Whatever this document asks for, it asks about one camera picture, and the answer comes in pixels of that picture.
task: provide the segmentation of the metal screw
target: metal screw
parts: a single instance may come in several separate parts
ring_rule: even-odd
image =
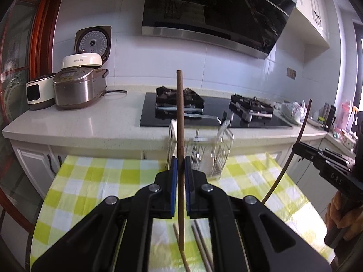
[[[106,203],[109,205],[117,203],[117,197],[113,195],[106,197]]]
[[[257,202],[257,198],[252,195],[248,195],[245,197],[245,202],[248,204],[255,204]]]
[[[211,192],[213,190],[213,186],[210,185],[210,184],[208,184],[208,183],[203,184],[202,185],[202,190],[203,191],[206,191],[206,192]]]
[[[149,186],[149,190],[151,192],[158,192],[160,190],[160,186],[158,184],[151,184]]]

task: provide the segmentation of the kitchen counter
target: kitchen counter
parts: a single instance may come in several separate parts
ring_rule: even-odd
[[[355,158],[355,154],[353,153],[353,150],[346,148],[340,140],[335,139],[333,137],[332,133],[326,134],[325,138],[329,142],[333,143],[343,154],[345,154],[346,156],[349,156],[350,158],[353,158],[353,159]]]
[[[108,94],[90,107],[72,111],[56,106],[27,111],[5,129],[5,138],[23,142],[88,149],[167,150],[168,128],[140,127],[146,91],[129,89],[127,95]],[[230,97],[215,91],[197,93]],[[293,129],[231,129],[234,147],[266,146],[294,143],[300,127]],[[214,137],[216,129],[202,129],[200,136]],[[186,128],[185,136],[194,137],[195,129]],[[323,139],[326,132],[306,125],[302,141]]]

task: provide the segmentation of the chopstick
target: chopstick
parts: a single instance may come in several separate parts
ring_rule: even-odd
[[[194,220],[194,224],[195,224],[195,229],[197,230],[197,233],[199,235],[200,241],[202,243],[203,250],[204,250],[204,252],[206,254],[206,258],[208,260],[209,266],[211,267],[211,269],[213,271],[214,270],[213,258],[211,257],[211,254],[209,253],[208,248],[206,246],[206,242],[203,239],[203,235],[202,235],[202,232],[200,230],[200,226],[199,226],[198,220]]]
[[[183,260],[184,268],[185,268],[186,272],[190,272],[189,265],[188,265],[188,262],[186,261],[186,257],[185,257],[184,251],[182,251],[180,249],[180,245],[179,245],[179,234],[178,234],[177,226],[175,225],[175,223],[173,224],[173,228],[174,228],[175,237],[177,238],[177,244],[178,244],[178,247],[179,247],[181,259]]]
[[[177,70],[177,158],[179,248],[184,251],[184,91],[183,72]]]
[[[299,143],[300,140],[301,140],[302,134],[303,134],[305,126],[306,126],[307,119],[309,118],[309,113],[310,113],[311,103],[312,102],[313,101],[310,99],[309,105],[307,107],[307,111],[306,111],[306,114],[305,114],[305,119],[304,119],[304,122],[302,123],[301,129],[300,129],[299,135],[297,136],[295,144]],[[271,194],[275,191],[277,185],[280,183],[280,181],[282,179],[282,176],[284,176],[284,174],[285,174],[285,172],[287,170],[287,167],[289,166],[289,164],[290,164],[291,160],[293,159],[293,157],[294,157],[294,152],[291,150],[290,155],[289,155],[287,161],[285,162],[284,167],[281,169],[281,172],[278,175],[276,181],[273,183],[272,187],[270,188],[270,190],[267,192],[266,196],[262,200],[263,204],[266,203],[266,201],[270,198]]]
[[[212,266],[210,266],[210,262],[208,261],[208,259],[206,257],[207,251],[203,248],[202,243],[201,243],[202,237],[199,237],[199,234],[197,234],[196,227],[193,226],[193,223],[191,225],[192,225],[195,242],[197,243],[200,256],[202,258],[204,267],[206,268],[206,272],[213,272]]]

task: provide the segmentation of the finger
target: finger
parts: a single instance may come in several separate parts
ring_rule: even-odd
[[[339,211],[336,209],[333,199],[331,200],[331,204],[330,204],[330,217],[334,221],[335,224],[338,224],[339,221],[341,220],[341,215],[340,215]]]
[[[340,193],[339,191],[334,195],[333,197],[333,203],[335,205],[335,208],[337,210],[340,210],[340,208],[342,207],[342,193]]]
[[[333,219],[330,217],[330,216],[328,216],[328,223],[327,223],[327,225],[326,225],[326,228],[328,229],[328,230],[330,230],[331,228],[333,228],[333,226],[334,226],[335,224],[334,224],[334,221],[333,221]]]
[[[349,241],[363,231],[362,223],[355,223],[349,230],[344,234],[343,238],[345,241]]]
[[[326,211],[326,214],[325,214],[325,216],[326,216],[326,228],[328,230],[330,230],[332,228],[333,223],[334,223],[333,220],[330,217],[330,205],[331,205],[331,203],[328,204],[327,211]]]
[[[341,229],[341,228],[348,227],[348,226],[352,225],[353,223],[357,223],[356,221],[361,216],[361,214],[362,214],[361,208],[351,210],[350,212],[345,214],[345,216],[339,221],[339,223],[336,225],[336,227],[338,229]]]

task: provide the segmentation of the yellow checkered tablecloth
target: yellow checkered tablecloth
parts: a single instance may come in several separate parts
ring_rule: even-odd
[[[33,235],[30,265],[59,238],[109,195],[120,199],[133,196],[153,183],[155,175],[165,170],[157,160],[118,160],[68,156],[44,200]],[[269,154],[230,157],[219,180],[209,183],[228,195],[258,199],[270,189],[281,167]],[[326,227],[317,211],[293,181],[284,175],[266,206],[304,238],[329,262],[333,250],[324,244]],[[190,219],[186,217],[185,254],[192,271],[205,271]],[[149,271],[185,271],[180,257],[173,220],[155,219],[153,223]],[[210,246],[208,220],[200,219],[203,237]]]

